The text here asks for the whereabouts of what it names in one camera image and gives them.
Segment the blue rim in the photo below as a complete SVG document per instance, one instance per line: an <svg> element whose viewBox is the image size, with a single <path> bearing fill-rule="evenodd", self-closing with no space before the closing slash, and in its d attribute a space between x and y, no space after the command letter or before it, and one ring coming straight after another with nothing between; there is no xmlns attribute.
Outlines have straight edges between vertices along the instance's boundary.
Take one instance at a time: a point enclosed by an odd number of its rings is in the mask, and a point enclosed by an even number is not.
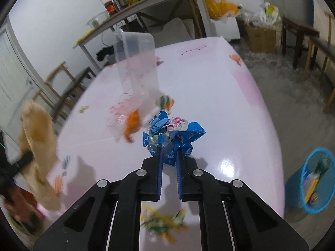
<svg viewBox="0 0 335 251"><path fill-rule="evenodd" d="M316 148L313 152L311 152L311 154L309 154L309 156L307 157L305 163L304 163L304 166L303 166L303 169L301 170L301 175L300 175L300 200L301 202L303 203L303 208L304 210L307 212L307 213L310 213L310 214L316 214L316 213L319 213L321 211L323 211L330 203L330 201L332 200L333 196L334 196L334 193L335 193L335 184L333 185L333 191L332 191L332 194L331 196L329 197L328 201L324 204L323 207L319 208L319 209L312 209L310 206L307 205L307 203L305 202L305 199L304 199L304 194L303 194L303 186L304 186L304 171L307 167L307 163L309 162L310 158L315 154L315 153L318 153L318 152L322 152L322 153L325 153L327 154L331 161L332 161L332 168L333 168L333 171L335 173L335 157L333 155L332 152L330 152L328 149L326 148Z"/></svg>

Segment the white tabletop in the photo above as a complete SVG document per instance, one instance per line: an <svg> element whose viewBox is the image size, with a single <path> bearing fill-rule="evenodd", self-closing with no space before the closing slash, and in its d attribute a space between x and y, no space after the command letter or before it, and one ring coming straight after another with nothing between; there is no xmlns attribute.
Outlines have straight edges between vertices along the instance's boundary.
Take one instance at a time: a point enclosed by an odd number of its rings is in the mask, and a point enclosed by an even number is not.
<svg viewBox="0 0 335 251"><path fill-rule="evenodd" d="M279 140L262 96L245 64L222 37L203 38L156 49L160 90L175 99L170 117L197 121L206 133L192 143L191 157L215 178L241 179L279 215L284 215L284 180ZM142 146L141 129L134 143L116 142L108 125L122 88L116 66L105 68L74 107L58 138L60 161L49 174L53 184L64 175L61 201L68 209L99 179L123 179L150 157ZM84 114L80 106L89 106ZM162 214L187 209L188 230L174 234L177 242L150 239L140 230L140 250L201 250L196 202L178 198L174 167L164 166L159 202L144 202Z"/></svg>

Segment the concrete floor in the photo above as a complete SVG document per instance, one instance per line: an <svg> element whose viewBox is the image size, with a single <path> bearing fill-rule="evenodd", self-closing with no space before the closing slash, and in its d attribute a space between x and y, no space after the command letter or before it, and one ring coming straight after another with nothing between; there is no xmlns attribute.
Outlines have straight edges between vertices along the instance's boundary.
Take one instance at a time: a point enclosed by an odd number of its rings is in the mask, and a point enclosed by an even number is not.
<svg viewBox="0 0 335 251"><path fill-rule="evenodd" d="M293 69L293 49L276 54L252 53L246 44L232 44L252 73L281 143L284 177L287 180L299 169L306 157L317 147L335 152L335 103L329 113L322 113L332 92L327 78L318 81L320 70L315 67L310 77L302 81L306 52ZM291 209L285 209L285 220L307 241L312 249L324 236L335 219L335 199L319 214L301 219Z"/></svg>

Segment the blue plastic wrapper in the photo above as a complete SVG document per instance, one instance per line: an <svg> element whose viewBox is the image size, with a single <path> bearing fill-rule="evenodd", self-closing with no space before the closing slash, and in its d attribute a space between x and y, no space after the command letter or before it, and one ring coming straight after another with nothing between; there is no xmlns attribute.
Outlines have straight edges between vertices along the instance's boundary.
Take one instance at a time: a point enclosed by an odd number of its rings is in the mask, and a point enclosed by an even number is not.
<svg viewBox="0 0 335 251"><path fill-rule="evenodd" d="M143 133L143 147L148 146L151 155L155 156L161 146L161 156L165 164L175 166L177 151L181 147L184 155L192 153L191 142L205 134L205 130L197 122L187 122L181 118L167 117L161 111L149 123L149 133Z"/></svg>

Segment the transparent plastic container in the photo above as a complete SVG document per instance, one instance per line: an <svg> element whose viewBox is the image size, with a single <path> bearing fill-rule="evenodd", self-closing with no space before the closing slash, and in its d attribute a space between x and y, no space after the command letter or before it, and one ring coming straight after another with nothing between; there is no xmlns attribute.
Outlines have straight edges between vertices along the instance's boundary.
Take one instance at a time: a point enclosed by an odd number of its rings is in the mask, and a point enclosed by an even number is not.
<svg viewBox="0 0 335 251"><path fill-rule="evenodd" d="M159 91L155 42L149 33L114 32L114 52L124 93L141 94L144 118L156 106Z"/></svg>
<svg viewBox="0 0 335 251"><path fill-rule="evenodd" d="M89 25L92 29L95 29L107 19L109 19L109 13L107 11L104 11L90 19L86 25Z"/></svg>

